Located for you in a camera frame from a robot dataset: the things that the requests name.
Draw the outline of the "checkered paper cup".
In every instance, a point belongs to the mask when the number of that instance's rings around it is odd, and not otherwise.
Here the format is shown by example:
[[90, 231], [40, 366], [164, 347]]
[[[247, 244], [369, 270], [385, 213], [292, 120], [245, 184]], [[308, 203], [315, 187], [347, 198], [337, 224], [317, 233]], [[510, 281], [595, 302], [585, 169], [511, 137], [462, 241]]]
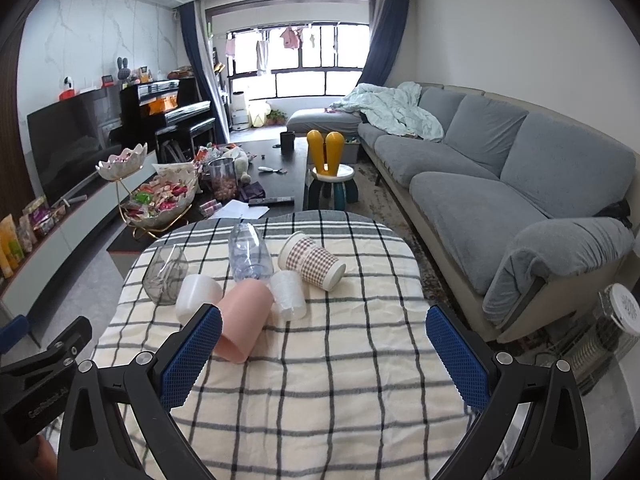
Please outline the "checkered paper cup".
[[281, 270], [297, 272], [304, 282], [332, 292], [346, 272], [346, 263], [303, 232], [294, 232], [280, 250]]

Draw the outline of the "white plastic cup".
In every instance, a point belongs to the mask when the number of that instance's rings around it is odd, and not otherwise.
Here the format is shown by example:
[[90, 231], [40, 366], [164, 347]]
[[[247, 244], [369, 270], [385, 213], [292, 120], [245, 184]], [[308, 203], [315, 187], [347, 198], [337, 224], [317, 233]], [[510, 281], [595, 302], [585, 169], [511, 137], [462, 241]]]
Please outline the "white plastic cup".
[[187, 275], [175, 304], [178, 322], [186, 326], [203, 304], [216, 304], [223, 296], [224, 290], [214, 278], [203, 274]]

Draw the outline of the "pink plastic cup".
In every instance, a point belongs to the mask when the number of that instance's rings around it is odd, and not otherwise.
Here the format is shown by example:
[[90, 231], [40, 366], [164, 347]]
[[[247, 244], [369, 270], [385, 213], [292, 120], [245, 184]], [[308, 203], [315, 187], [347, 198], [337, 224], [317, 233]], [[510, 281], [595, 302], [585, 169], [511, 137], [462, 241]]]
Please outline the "pink plastic cup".
[[248, 278], [236, 283], [218, 304], [222, 334], [214, 349], [216, 355], [235, 364], [245, 362], [262, 332], [272, 304], [272, 293], [264, 282]]

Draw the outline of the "translucent white cup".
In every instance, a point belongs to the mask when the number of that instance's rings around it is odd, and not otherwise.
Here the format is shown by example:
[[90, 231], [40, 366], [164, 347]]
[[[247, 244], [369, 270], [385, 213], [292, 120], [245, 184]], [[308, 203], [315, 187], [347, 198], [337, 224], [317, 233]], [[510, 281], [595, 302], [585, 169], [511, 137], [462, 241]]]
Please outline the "translucent white cup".
[[278, 271], [270, 278], [274, 304], [283, 321], [303, 318], [307, 313], [304, 283], [296, 271]]

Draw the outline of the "electric space heater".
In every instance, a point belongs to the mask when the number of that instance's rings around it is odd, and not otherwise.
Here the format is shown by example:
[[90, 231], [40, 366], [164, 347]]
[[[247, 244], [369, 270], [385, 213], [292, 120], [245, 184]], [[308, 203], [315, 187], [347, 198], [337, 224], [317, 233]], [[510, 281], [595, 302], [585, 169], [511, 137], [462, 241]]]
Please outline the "electric space heater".
[[578, 318], [536, 363], [566, 361], [580, 393], [585, 396], [638, 340], [638, 300], [626, 286], [614, 283], [598, 292], [596, 306]]

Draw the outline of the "grey tv cabinet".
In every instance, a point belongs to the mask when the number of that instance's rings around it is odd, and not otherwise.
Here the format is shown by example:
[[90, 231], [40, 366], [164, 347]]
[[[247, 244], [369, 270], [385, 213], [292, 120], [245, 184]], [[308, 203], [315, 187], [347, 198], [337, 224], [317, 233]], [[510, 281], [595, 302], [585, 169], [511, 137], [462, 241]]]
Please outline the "grey tv cabinet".
[[156, 155], [152, 152], [139, 169], [126, 177], [102, 180], [103, 185], [88, 200], [66, 214], [1, 286], [2, 313], [10, 320], [28, 315], [55, 274], [79, 252], [80, 245], [118, 213], [119, 204], [129, 192], [155, 174], [155, 163]]

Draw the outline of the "clear plastic bottle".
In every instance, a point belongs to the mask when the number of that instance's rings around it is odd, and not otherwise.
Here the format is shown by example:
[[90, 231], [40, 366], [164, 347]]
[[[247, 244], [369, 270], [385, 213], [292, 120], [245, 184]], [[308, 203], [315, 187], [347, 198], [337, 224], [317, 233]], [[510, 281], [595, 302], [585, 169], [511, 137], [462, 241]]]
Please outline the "clear plastic bottle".
[[253, 280], [268, 282], [273, 274], [269, 249], [251, 223], [238, 223], [228, 239], [229, 264], [232, 278], [242, 282]]

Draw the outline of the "plaid tablecloth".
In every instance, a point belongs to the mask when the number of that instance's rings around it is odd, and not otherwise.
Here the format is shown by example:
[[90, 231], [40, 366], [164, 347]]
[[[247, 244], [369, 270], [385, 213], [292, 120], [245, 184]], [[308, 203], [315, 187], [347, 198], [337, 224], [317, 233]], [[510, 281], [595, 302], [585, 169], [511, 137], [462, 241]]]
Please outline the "plaid tablecloth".
[[474, 422], [427, 339], [413, 252], [350, 212], [268, 218], [277, 255], [302, 232], [346, 266], [307, 312], [271, 315], [246, 362], [212, 356], [172, 417], [218, 479], [431, 479]]

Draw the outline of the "white tiered snack bowl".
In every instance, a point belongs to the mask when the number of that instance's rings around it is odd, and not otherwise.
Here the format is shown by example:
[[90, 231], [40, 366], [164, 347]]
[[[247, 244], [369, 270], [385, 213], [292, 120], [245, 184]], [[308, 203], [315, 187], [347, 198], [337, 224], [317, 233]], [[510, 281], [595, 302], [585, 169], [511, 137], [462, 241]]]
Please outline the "white tiered snack bowl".
[[154, 174], [130, 188], [126, 180], [144, 169], [148, 144], [124, 148], [96, 164], [96, 172], [116, 185], [118, 212], [134, 235], [146, 234], [157, 240], [192, 208], [198, 186], [198, 168], [192, 162], [153, 164]]

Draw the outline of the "grey sectional sofa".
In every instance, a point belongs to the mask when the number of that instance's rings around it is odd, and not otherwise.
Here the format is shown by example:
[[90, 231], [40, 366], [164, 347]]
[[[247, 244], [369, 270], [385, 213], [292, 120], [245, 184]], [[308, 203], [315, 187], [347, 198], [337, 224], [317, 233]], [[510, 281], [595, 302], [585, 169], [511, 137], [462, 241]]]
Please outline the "grey sectional sofa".
[[581, 122], [462, 87], [422, 87], [445, 136], [393, 136], [361, 113], [300, 110], [288, 128], [356, 136], [472, 330], [527, 336], [581, 315], [630, 259], [639, 156]]

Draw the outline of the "clear jar of nuts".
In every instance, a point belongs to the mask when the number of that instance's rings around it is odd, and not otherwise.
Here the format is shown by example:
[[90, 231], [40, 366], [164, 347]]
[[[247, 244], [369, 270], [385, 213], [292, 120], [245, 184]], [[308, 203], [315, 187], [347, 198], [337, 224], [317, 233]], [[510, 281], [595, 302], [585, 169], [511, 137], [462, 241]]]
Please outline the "clear jar of nuts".
[[208, 169], [214, 199], [223, 204], [235, 200], [239, 190], [233, 160], [228, 157], [218, 158], [208, 165]]

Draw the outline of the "black coffee table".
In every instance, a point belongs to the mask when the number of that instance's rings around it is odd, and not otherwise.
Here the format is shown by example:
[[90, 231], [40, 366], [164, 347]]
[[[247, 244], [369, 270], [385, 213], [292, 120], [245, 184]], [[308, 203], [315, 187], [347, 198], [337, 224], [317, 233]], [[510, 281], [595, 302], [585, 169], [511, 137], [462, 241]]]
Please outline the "black coffee table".
[[[268, 198], [292, 196], [290, 204], [269, 205], [262, 219], [292, 214], [305, 209], [307, 177], [307, 141], [298, 138], [294, 150], [283, 155], [279, 140], [240, 142], [239, 146], [253, 156], [248, 173], [259, 182]], [[119, 274], [124, 278], [137, 258], [156, 238], [126, 226], [106, 248]]]

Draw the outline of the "piano stool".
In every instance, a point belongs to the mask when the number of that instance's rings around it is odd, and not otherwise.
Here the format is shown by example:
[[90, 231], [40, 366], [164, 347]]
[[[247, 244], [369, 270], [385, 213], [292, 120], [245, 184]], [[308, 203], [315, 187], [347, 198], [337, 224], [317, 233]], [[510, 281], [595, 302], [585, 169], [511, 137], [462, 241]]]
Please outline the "piano stool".
[[196, 141], [205, 138], [205, 143], [214, 140], [214, 118], [199, 122], [180, 122], [157, 130], [155, 133], [156, 156], [159, 162], [190, 162], [198, 152]]

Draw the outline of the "black piano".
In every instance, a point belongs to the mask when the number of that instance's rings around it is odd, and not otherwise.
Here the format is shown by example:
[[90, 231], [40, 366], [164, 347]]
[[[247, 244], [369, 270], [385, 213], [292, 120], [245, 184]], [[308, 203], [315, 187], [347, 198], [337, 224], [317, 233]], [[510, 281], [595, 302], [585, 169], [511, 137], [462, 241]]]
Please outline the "black piano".
[[[214, 118], [212, 106], [201, 99], [193, 77], [134, 84], [119, 92], [119, 101], [122, 125], [112, 131], [113, 141], [124, 148], [148, 144], [149, 151], [155, 154], [157, 130]], [[210, 144], [201, 138], [196, 146], [201, 143]]]

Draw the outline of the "light green blanket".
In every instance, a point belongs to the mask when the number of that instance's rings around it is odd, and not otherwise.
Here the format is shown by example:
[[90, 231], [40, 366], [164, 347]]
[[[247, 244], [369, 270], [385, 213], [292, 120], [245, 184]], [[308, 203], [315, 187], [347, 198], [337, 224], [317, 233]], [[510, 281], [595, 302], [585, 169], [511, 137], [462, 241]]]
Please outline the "light green blanket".
[[396, 88], [358, 84], [347, 96], [332, 103], [332, 110], [361, 113], [372, 126], [393, 136], [414, 136], [441, 141], [445, 136], [440, 121], [420, 107], [422, 87], [405, 81]]

